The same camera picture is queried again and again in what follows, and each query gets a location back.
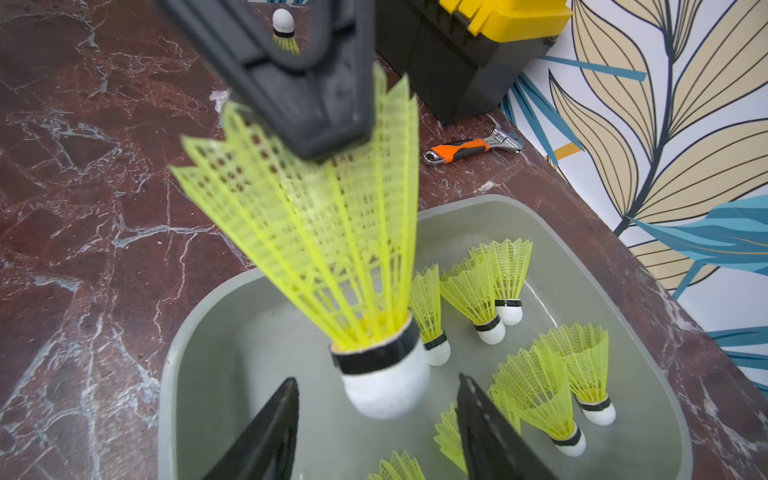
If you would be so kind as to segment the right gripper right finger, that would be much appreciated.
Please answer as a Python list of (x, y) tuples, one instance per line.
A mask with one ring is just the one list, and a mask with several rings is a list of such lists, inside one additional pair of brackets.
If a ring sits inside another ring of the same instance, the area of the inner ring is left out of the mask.
[(469, 375), (459, 374), (457, 418), (469, 479), (556, 479)]

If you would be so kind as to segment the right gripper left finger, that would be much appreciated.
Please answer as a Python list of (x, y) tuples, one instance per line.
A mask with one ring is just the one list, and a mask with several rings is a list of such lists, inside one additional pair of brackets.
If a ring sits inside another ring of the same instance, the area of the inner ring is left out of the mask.
[(299, 388), (286, 378), (204, 479), (290, 479), (299, 420)]

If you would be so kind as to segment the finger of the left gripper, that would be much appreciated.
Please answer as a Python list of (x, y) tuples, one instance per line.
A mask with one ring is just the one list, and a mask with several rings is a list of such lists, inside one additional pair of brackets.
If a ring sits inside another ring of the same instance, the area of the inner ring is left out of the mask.
[(313, 1), (311, 42), (280, 48), (245, 1), (160, 1), (158, 8), (303, 160), (368, 142), (375, 125), (372, 1)]

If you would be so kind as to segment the yellow-green shuttlecock three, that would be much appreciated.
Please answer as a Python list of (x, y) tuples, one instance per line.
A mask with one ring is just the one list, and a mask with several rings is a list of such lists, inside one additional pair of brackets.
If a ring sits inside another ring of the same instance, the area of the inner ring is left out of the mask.
[[(487, 394), (508, 423), (517, 433), (520, 433), (521, 419), (514, 402), (507, 395), (507, 392), (498, 384), (494, 383), (487, 391)], [(441, 453), (453, 462), (463, 473), (467, 474), (457, 413), (457, 404), (452, 403), (450, 409), (441, 414), (441, 422), (435, 425), (437, 435), (434, 437), (434, 440), (439, 445)]]

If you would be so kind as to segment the yellow-green shuttlecock one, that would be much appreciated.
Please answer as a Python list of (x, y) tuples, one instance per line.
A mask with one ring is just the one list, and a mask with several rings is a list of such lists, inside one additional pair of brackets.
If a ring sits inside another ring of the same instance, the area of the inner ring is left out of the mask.
[(498, 365), (492, 387), (511, 401), (522, 421), (547, 434), (568, 457), (586, 450), (586, 439), (574, 420), (569, 377), (555, 353), (532, 346)]

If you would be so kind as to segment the yellow-green shuttlecock six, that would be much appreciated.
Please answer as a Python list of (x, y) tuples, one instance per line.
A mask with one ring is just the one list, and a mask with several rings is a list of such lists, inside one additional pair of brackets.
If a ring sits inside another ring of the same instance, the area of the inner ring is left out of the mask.
[(407, 451), (393, 451), (389, 459), (380, 459), (378, 470), (368, 480), (425, 480), (426, 477), (418, 460)]

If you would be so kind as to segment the yellow-green shuttlecock seven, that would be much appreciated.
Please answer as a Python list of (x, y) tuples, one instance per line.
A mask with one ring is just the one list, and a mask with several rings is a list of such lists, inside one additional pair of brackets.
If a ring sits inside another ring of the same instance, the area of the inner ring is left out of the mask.
[(185, 194), (330, 340), (355, 409), (397, 418), (430, 367), (408, 300), (417, 240), (419, 108), (409, 83), (372, 69), (371, 139), (300, 159), (230, 102), (220, 140), (183, 136)]

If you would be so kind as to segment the yellow-green shuttlecock two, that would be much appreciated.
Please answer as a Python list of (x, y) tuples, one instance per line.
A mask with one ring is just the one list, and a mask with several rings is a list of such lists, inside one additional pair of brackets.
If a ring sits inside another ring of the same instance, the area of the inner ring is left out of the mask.
[(564, 362), (579, 408), (591, 423), (599, 426), (611, 425), (617, 417), (607, 391), (609, 344), (609, 332), (591, 323), (550, 329), (533, 342)]

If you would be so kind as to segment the grey plastic storage tray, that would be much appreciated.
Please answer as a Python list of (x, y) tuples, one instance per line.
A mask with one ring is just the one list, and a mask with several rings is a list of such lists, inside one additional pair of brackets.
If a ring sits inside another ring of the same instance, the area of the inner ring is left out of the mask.
[(522, 294), (524, 317), (498, 345), (484, 344), (449, 305), (443, 325), (449, 361), (431, 371), (425, 396), (391, 421), (359, 414), (346, 397), (326, 336), (259, 271), (221, 284), (189, 314), (167, 356), (159, 408), (158, 475), (200, 479), (225, 454), (288, 377), (300, 412), (293, 475), (364, 479), (393, 452), (407, 452), (429, 479), (459, 479), (439, 450), (435, 426), (457, 396), (461, 374), (488, 387), (500, 362), (542, 333), (598, 324), (610, 336), (608, 392), (616, 421), (575, 419), (586, 440), (577, 458), (524, 426), (524, 441), (561, 479), (688, 479), (690, 436), (679, 402), (629, 322), (554, 230), (524, 204), (484, 195), (423, 211), (417, 268), (450, 267), (481, 243), (529, 239), (533, 257)]

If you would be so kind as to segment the yellow-green shuttlecock nine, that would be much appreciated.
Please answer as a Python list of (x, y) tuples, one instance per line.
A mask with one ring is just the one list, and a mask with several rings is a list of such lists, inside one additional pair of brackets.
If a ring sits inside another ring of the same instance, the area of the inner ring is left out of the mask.
[(451, 345), (442, 325), (440, 271), (437, 264), (415, 273), (408, 305), (419, 326), (428, 363), (431, 366), (446, 364), (451, 355)]

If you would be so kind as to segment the yellow-green shuttlecock five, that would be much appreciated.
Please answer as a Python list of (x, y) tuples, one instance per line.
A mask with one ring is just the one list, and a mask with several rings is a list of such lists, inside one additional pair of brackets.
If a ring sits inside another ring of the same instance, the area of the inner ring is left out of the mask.
[(506, 327), (495, 308), (493, 267), (486, 257), (465, 258), (439, 276), (441, 295), (471, 322), (488, 345), (500, 343)]

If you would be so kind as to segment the yellow-green shuttlecock eight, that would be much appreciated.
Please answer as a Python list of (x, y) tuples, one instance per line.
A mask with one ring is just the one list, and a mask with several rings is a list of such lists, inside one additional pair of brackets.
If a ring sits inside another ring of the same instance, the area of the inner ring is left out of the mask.
[(493, 270), (495, 308), (502, 323), (515, 326), (522, 321), (523, 307), (521, 292), (525, 285), (533, 252), (531, 240), (506, 239), (492, 241), (471, 248), (469, 257), (479, 262), (488, 259)]

